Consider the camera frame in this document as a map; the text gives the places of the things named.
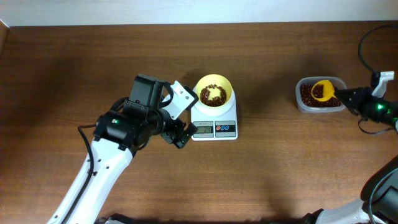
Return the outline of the white digital kitchen scale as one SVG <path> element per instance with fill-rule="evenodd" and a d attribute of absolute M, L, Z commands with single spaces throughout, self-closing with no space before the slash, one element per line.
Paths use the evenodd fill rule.
<path fill-rule="evenodd" d="M 238 118 L 234 90 L 226 91 L 229 100 L 220 107 L 209 107 L 201 101 L 191 109 L 190 121 L 197 127 L 194 141 L 226 141 L 238 138 Z"/>

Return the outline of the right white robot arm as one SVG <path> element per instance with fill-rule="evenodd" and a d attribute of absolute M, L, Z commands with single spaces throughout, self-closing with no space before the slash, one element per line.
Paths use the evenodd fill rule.
<path fill-rule="evenodd" d="M 397 103 L 384 99 L 385 92 L 372 88 L 336 90 L 334 95 L 360 122 L 374 121 L 387 125 L 378 132 L 397 131 Z M 319 209 L 306 214 L 299 223 L 397 223 L 397 158 L 377 171 L 364 185 L 359 199 L 340 208 Z"/>

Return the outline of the yellow plastic bowl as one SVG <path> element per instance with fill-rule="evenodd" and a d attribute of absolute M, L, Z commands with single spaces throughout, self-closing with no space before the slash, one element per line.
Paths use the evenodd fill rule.
<path fill-rule="evenodd" d="M 233 88 L 229 80 L 219 74 L 202 77 L 195 87 L 199 102 L 210 108 L 225 106 L 231 101 Z"/>

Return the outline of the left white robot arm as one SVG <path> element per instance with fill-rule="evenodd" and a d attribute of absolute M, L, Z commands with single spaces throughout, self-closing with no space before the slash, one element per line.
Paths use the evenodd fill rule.
<path fill-rule="evenodd" d="M 179 116 L 197 101 L 197 94 L 179 82 L 138 75 L 130 95 L 92 124 L 93 140 L 82 137 L 88 154 L 49 223 L 94 223 L 113 185 L 151 137 L 185 147 L 198 129 Z"/>

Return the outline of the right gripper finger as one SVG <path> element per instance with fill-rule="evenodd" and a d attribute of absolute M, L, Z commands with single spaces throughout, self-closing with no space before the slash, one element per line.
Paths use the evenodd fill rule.
<path fill-rule="evenodd" d="M 346 106 L 351 114 L 359 116 L 359 104 L 361 103 L 361 96 L 359 95 L 339 95 L 337 98 Z"/>
<path fill-rule="evenodd" d="M 362 91 L 362 88 L 350 88 L 350 89 L 338 89 L 335 90 L 334 96 L 336 98 L 352 98 L 353 95 L 357 94 L 358 92 Z"/>

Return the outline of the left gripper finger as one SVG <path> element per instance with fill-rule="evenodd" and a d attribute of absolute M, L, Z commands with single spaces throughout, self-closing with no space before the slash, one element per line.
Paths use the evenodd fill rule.
<path fill-rule="evenodd" d="M 198 128 L 193 124 L 189 123 L 187 128 L 185 129 L 185 135 L 186 137 L 190 138 L 192 137 L 196 132 L 198 131 Z"/>
<path fill-rule="evenodd" d="M 182 149 L 185 147 L 185 145 L 187 144 L 187 142 L 190 139 L 190 134 L 188 131 L 183 131 L 179 136 L 177 136 L 174 141 L 173 144 L 178 148 L 178 149 Z"/>

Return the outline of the clear plastic food container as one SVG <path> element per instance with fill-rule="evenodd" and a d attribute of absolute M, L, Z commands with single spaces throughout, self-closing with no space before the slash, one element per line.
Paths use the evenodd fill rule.
<path fill-rule="evenodd" d="M 334 112 L 338 112 L 338 111 L 343 111 L 346 108 L 345 105 L 336 106 L 336 107 L 319 108 L 319 107 L 307 106 L 303 102 L 303 99 L 302 99 L 302 96 L 300 93 L 300 87 L 302 85 L 306 85 L 306 84 L 314 85 L 314 84 L 316 84 L 316 82 L 318 82 L 320 80 L 329 80 L 333 84 L 333 86 L 335 86 L 339 90 L 347 89 L 345 82 L 338 77 L 306 77 L 306 78 L 303 78 L 297 83 L 297 85 L 295 87 L 298 110 L 303 113 L 334 113 Z"/>

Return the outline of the red beans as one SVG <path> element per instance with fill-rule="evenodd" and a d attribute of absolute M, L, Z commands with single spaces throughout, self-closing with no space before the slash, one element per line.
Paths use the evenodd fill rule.
<path fill-rule="evenodd" d="M 313 85 L 311 84 L 303 84 L 300 86 L 300 96 L 305 105 L 314 108 L 332 108 L 342 105 L 341 101 L 334 97 L 330 98 L 328 101 L 317 101 L 311 94 L 312 88 Z"/>

